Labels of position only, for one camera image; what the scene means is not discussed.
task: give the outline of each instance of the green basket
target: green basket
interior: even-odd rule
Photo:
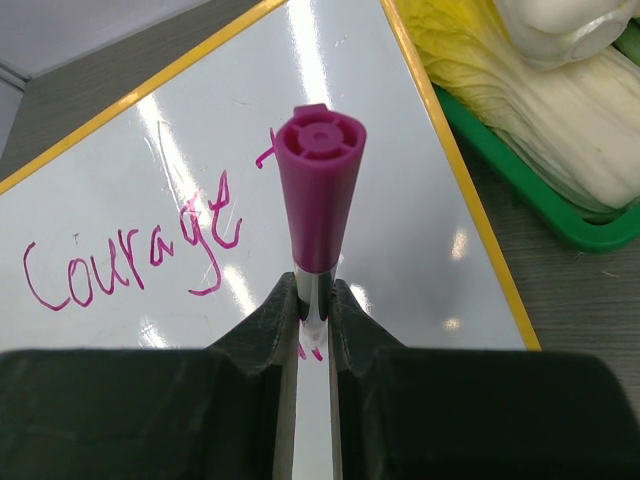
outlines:
[[[434,89],[452,130],[566,242],[581,252],[605,253],[622,248],[640,236],[640,206],[609,223],[589,223],[455,98],[436,85]]]

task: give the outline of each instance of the pink marker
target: pink marker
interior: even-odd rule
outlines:
[[[367,132],[324,104],[296,107],[275,137],[303,339],[327,338],[327,315]]]

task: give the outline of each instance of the green vegetable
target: green vegetable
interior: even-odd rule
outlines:
[[[609,47],[538,72],[520,61],[491,0],[398,6],[431,81],[552,188],[603,215],[640,197],[640,68],[624,55]]]
[[[632,20],[614,42],[618,50],[636,65],[640,65],[640,24]]]

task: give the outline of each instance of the gray wood surface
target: gray wood surface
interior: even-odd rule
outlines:
[[[30,82],[0,179],[42,153],[181,54],[250,8],[212,0]],[[640,240],[592,256],[562,245],[509,188],[465,157],[542,347],[587,352],[616,372],[640,412]]]

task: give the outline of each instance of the purple marker cap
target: purple marker cap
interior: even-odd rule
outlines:
[[[367,132],[326,105],[296,107],[275,153],[296,264],[324,273],[337,263]]]

